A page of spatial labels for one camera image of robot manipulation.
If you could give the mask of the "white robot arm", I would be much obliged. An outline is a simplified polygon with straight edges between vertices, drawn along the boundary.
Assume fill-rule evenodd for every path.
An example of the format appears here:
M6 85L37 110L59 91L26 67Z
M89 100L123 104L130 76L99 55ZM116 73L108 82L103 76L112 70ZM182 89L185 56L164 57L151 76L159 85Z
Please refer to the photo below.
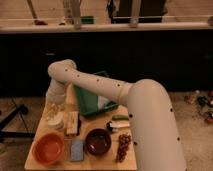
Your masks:
M49 65L46 99L61 104L74 84L127 108L138 171L187 171L170 97L152 79L128 83L83 73L67 59Z

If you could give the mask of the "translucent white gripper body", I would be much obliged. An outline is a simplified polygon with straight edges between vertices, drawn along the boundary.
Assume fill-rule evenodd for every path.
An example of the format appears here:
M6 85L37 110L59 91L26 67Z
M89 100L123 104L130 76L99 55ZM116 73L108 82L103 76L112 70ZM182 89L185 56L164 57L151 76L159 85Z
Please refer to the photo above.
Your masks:
M65 95L47 95L46 102L49 104L49 109L46 113L46 120L49 121L53 119L59 112L65 110Z

